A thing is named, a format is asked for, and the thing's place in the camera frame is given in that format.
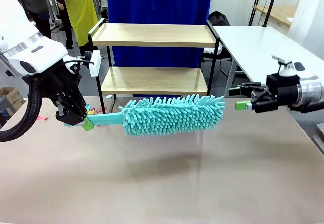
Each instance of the shelving unit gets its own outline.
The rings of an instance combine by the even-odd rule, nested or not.
[[[206,25],[176,25],[104,23],[101,19],[89,31],[88,40],[92,47],[107,47],[109,71],[102,85],[96,78],[102,109],[102,92],[114,94],[110,112],[116,94],[208,95],[210,92],[217,55],[212,61],[207,87],[200,67],[113,67],[110,54],[110,46],[214,47],[217,51],[220,39],[208,20]]]

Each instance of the wooden desk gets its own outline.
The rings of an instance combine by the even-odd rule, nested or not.
[[[265,14],[268,13],[269,6],[252,6],[254,9],[264,12]],[[287,18],[293,18],[296,12],[296,7],[293,6],[273,6],[271,10],[270,17],[274,20],[283,23],[286,26],[291,25],[291,21]]]
[[[101,85],[104,94],[200,94],[207,87],[200,68],[109,68]]]
[[[85,97],[99,107],[96,97]],[[117,98],[116,106],[128,99]],[[126,137],[36,124],[0,144],[0,217],[23,224],[320,223],[324,159],[284,108],[235,111],[213,131]],[[26,104],[5,128],[16,124]]]
[[[95,46],[214,47],[205,25],[104,23],[92,36]]]

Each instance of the yellow cloth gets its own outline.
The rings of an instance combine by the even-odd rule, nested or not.
[[[88,42],[88,32],[98,22],[93,0],[65,0],[70,22],[79,46]]]

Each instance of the blue cloth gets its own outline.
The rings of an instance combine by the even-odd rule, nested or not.
[[[205,24],[210,0],[108,0],[111,23]],[[115,66],[198,67],[201,48],[113,47]]]

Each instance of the black pants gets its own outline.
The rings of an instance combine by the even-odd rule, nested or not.
[[[81,53],[81,55],[84,56],[86,51],[90,51],[90,45],[89,45],[89,42],[86,43],[84,46],[79,46],[79,48],[80,48],[80,53]],[[93,49],[94,49],[94,50],[97,50],[98,47],[97,47],[97,46],[93,46]]]
[[[33,13],[31,11],[28,11],[29,14],[32,16],[34,22],[36,23],[36,28],[40,31],[40,33],[51,39],[51,27],[50,27],[50,22],[48,19],[40,19],[39,14]]]
[[[66,5],[65,3],[63,3],[64,5],[64,10],[61,10],[59,8],[59,12],[60,12],[60,17],[62,20],[62,24],[65,30],[65,35],[66,35],[66,45],[73,45],[73,39],[72,39],[72,25],[70,22],[70,18],[69,18],[69,14],[67,13],[67,9],[66,9]]]

